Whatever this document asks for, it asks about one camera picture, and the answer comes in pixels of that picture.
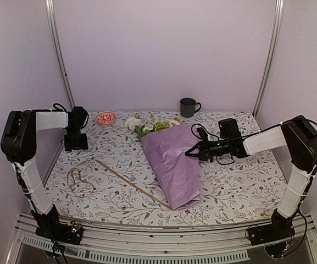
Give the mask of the right aluminium frame post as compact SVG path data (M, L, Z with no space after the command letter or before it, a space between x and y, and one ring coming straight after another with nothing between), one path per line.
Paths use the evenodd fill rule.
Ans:
M260 82L260 87L257 93L257 98L253 107L253 117L255 119L258 118L262 103L266 94L266 88L268 86L272 64L274 61L276 48L277 48L277 42L279 40L279 34L281 30L281 24L282 24L282 15L283 15L283 8L284 8L284 0L276 0L275 1L275 12L274 12L274 19L271 29L271 38L269 43L269 48L267 52L267 57L265 61L265 66Z

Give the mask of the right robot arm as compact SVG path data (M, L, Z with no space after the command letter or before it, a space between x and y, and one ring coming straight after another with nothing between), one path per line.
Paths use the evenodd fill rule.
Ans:
M197 126L194 136L198 142L185 155L200 161L213 162L223 155L242 159L277 149L287 152L290 175L271 222L249 228L247 235L253 243L293 236L293 219L301 212L301 203L317 173L317 122L299 115L256 133L242 135L237 121L227 118L218 122L220 135L214 141L208 139L210 133L202 125Z

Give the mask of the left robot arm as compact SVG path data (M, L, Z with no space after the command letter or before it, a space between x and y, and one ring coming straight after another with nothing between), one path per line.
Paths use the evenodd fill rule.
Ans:
M87 136L82 133L82 129L88 117L87 111L81 106L75 106L68 112L62 105L55 103L52 109L11 111L3 130L1 150L14 167L17 181L38 223L38 231L53 239L79 238L82 226L74 221L60 223L59 213L46 194L36 163L37 132L64 129L66 151L86 150Z

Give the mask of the purple pink wrapping paper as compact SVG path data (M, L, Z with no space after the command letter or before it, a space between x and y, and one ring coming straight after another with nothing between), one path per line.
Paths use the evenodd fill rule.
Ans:
M185 152L198 140L191 123L150 133L141 138L144 154L172 210L200 202L199 160Z

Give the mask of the beige raffia ribbon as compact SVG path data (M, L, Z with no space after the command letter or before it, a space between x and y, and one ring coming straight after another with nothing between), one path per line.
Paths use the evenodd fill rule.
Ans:
M98 210L108 214L171 211L158 182L146 162L125 159L114 166L91 158L67 173L69 190L79 199L95 202Z

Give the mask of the aluminium frame post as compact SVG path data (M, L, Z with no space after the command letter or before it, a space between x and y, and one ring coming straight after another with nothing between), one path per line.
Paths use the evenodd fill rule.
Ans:
M65 97L68 102L70 108L75 107L75 99L73 92L70 87L70 82L68 78L68 71L66 69L66 65L64 62L64 56L62 53L62 47L60 43L60 37L57 27L57 20L55 15L54 9L54 1L53 0L45 0L45 7L46 7L46 15L49 25L49 30L51 33L51 39L53 42L53 47L55 51L55 57L58 63L58 68L61 76L61 80L65 90Z
M272 64L274 61L276 48L277 48L277 42L279 40L279 34L281 30L281 24L282 24L282 15L283 15L283 8L284 8L284 0L276 0L275 1L275 12L274 12L274 19L271 29L271 38L269 43L269 48L267 52L267 57L265 61L265 66L260 82L260 87L257 93L257 98L253 107L253 117L255 119L258 118L262 103L266 94L266 88L268 86Z

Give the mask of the left aluminium frame post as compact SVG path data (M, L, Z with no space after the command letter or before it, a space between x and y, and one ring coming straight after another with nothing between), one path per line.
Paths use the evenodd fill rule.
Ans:
M64 62L64 56L62 53L62 47L60 43L60 37L57 27L57 20L55 15L54 9L54 1L53 0L45 0L45 7L46 7L46 15L49 25L49 30L51 33L51 39L53 42L53 47L55 51L55 57L58 63L58 68L61 76L61 80L65 90L65 97L68 102L70 108L75 107L75 99L73 92L70 87L70 82L68 78L68 71L66 69L66 65Z

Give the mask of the white rose long stem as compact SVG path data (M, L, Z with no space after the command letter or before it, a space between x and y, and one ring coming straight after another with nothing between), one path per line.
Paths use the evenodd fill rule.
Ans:
M125 126L130 131L135 131L136 129L141 129L144 127L144 122L139 116L135 115L134 117L130 117L125 121Z

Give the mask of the red patterned ceramic bowl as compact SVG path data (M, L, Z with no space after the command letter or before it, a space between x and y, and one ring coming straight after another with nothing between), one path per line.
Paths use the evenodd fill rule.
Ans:
M99 113L96 116L95 121L99 126L107 127L113 124L115 119L116 119L115 113L111 111L105 111L105 112Z

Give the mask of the dark grey metal mug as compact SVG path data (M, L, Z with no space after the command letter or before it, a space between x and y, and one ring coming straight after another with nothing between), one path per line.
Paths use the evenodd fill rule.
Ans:
M185 97L180 100L180 114L185 118L191 118L202 108L201 103Z

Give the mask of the front aluminium rail base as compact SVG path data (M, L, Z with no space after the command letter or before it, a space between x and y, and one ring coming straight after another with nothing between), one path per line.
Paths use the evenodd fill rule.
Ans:
M266 221L199 227L154 227L85 220L79 245L59 253L37 236L21 213L7 263L317 263L317 231L310 215L293 220L295 235L253 245L246 235Z

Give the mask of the green white flower sprig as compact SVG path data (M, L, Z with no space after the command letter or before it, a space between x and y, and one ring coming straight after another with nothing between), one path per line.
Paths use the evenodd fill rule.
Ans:
M159 132L181 124L177 118L164 121L156 120L153 114L150 114L149 121L149 123L135 125L134 132L138 140L150 133Z

